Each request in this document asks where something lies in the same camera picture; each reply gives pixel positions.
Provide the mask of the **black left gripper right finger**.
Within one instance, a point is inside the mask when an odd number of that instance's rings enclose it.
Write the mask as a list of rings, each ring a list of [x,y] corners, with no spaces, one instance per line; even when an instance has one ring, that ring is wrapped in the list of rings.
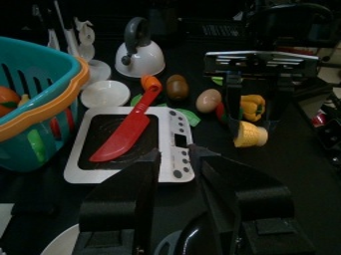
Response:
[[[189,155],[208,208],[205,237],[213,242],[213,254],[316,255],[286,185],[196,144]]]

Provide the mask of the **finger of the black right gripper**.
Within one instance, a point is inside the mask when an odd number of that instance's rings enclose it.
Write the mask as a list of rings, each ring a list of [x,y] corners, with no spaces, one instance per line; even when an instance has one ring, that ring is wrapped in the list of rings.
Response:
[[[241,74],[226,74],[225,84],[225,106],[228,111],[228,124],[232,133],[238,133],[240,128],[240,100],[241,100]]]
[[[266,95],[265,127],[276,128],[292,100],[292,81],[278,79]]]

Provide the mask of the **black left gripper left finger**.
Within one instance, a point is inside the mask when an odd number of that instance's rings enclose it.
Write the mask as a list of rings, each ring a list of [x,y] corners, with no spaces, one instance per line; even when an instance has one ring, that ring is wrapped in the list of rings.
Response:
[[[153,149],[87,195],[72,255],[151,255],[162,154]]]

